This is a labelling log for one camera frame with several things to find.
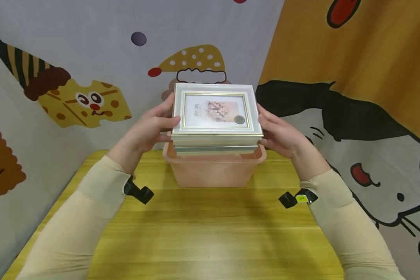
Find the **purple dot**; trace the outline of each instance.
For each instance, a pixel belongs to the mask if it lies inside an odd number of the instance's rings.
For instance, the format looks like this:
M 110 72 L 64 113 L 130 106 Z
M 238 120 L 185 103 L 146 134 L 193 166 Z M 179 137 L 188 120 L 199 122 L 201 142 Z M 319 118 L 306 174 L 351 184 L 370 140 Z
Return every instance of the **purple dot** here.
M 131 36 L 131 41 L 134 45 L 141 47 L 146 44 L 146 35 L 142 32 L 134 32 Z

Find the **beige long sleeve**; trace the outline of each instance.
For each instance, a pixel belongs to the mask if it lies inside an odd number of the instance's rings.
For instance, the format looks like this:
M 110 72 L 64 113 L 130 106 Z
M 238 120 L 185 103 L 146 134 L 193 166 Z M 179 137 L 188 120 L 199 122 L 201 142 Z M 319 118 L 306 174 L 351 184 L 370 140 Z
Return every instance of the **beige long sleeve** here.
M 301 182 L 301 187 L 319 197 L 310 210 L 337 254 L 346 280 L 404 280 L 380 232 L 336 172 Z
M 18 280 L 86 279 L 93 252 L 124 201 L 130 175 L 104 156 L 36 240 Z
M 130 175 L 104 156 L 84 177 L 35 242 L 18 280 L 86 279 L 105 227 L 124 201 Z M 347 280 L 403 280 L 373 223 L 333 171 L 301 182 L 319 199 L 310 205 Z

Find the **finger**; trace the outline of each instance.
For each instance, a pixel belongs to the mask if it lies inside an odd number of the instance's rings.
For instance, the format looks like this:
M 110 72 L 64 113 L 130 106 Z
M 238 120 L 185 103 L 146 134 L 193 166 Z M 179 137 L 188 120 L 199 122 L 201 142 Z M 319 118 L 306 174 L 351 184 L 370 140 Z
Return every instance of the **finger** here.
M 161 104 L 152 108 L 152 116 L 155 117 L 165 117 L 169 111 L 172 112 L 172 107 L 174 104 L 174 92 L 169 95 L 169 97 L 163 101 Z
M 173 116 L 173 107 L 171 107 L 168 111 L 164 112 L 161 117 L 163 118 L 171 118 Z
M 270 139 L 272 141 L 277 141 L 277 139 L 275 138 L 275 135 L 270 131 L 267 131 L 264 129 L 263 135 L 264 135 L 263 138 Z
M 261 115 L 264 115 L 268 121 L 271 121 L 275 124 L 280 124 L 281 126 L 284 124 L 288 124 L 283 119 L 279 118 L 278 116 L 274 115 L 273 113 L 269 112 L 268 110 L 264 109 L 260 104 L 257 103 L 258 111 L 261 112 Z
M 162 118 L 162 117 L 154 117 L 154 121 L 156 126 L 161 129 L 172 129 L 173 127 L 177 126 L 180 122 L 180 116 L 175 116 L 174 118 Z
M 171 142 L 171 136 L 160 134 L 159 136 L 157 136 L 155 141 L 156 141 L 156 143 Z
M 286 156 L 287 151 L 276 141 L 271 139 L 262 138 L 260 140 L 260 144 L 264 147 L 276 151 L 277 153 L 281 154 L 282 156 Z
M 280 126 L 274 122 L 269 121 L 263 114 L 258 117 L 261 127 L 264 130 L 268 130 L 272 134 L 275 134 L 279 131 Z

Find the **hand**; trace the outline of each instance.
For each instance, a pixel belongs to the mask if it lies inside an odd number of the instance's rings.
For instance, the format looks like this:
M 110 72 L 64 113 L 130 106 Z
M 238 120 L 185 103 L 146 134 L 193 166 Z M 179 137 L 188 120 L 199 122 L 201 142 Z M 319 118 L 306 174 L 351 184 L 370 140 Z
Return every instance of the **hand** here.
M 291 159 L 301 181 L 321 175 L 331 169 L 316 147 L 295 127 L 266 111 L 257 104 L 264 138 L 260 143 Z
M 132 174 L 142 157 L 154 144 L 169 142 L 171 137 L 160 132 L 171 130 L 180 122 L 180 117 L 171 118 L 174 93 L 160 105 L 150 109 L 131 127 L 107 156 Z
M 260 141 L 262 145 L 289 159 L 293 158 L 303 145 L 311 145 L 295 127 L 268 112 L 260 104 L 257 104 L 257 107 L 260 113 L 258 120 L 264 130 L 264 138 Z

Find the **cartoon backdrop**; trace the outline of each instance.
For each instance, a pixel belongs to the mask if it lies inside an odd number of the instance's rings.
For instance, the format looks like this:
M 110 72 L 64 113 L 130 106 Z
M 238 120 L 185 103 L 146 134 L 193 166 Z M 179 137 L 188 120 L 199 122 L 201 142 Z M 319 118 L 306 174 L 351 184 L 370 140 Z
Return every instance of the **cartoon backdrop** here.
M 257 85 L 283 0 L 0 0 L 0 275 L 175 82 Z
M 420 280 L 420 0 L 286 0 L 256 96 L 319 148 Z

